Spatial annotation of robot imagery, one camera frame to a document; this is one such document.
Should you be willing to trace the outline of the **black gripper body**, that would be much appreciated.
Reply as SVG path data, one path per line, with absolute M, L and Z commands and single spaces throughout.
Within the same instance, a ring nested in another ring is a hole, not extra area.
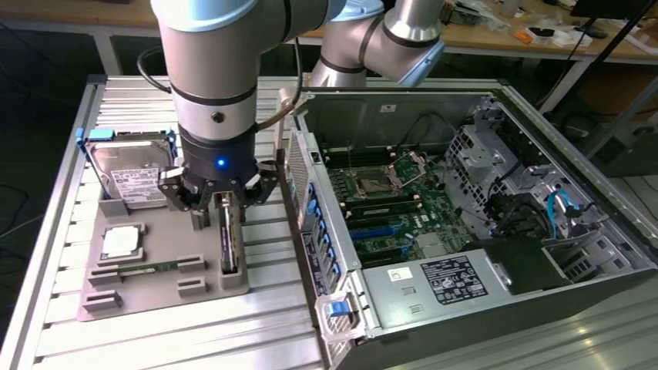
M 207 140 L 179 127 L 184 155 L 184 179 L 196 187 L 212 183 L 215 192 L 231 191 L 257 173 L 255 159 L 256 127 L 227 140 Z

